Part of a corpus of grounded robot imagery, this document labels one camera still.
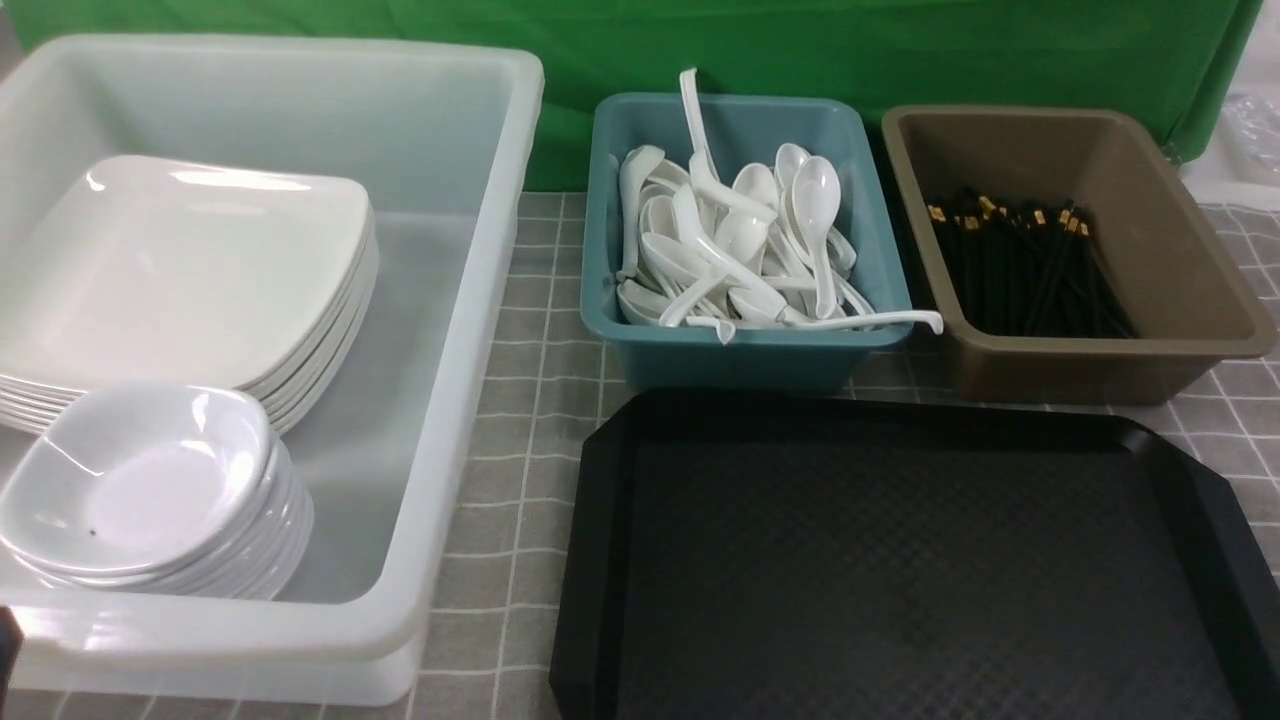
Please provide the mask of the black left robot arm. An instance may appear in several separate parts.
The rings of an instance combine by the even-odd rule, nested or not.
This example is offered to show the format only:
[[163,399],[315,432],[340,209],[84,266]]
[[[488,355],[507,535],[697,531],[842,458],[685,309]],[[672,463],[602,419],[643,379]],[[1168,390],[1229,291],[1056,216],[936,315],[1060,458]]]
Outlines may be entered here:
[[8,607],[0,610],[0,693],[4,698],[12,684],[12,674],[17,665],[26,635],[15,614]]

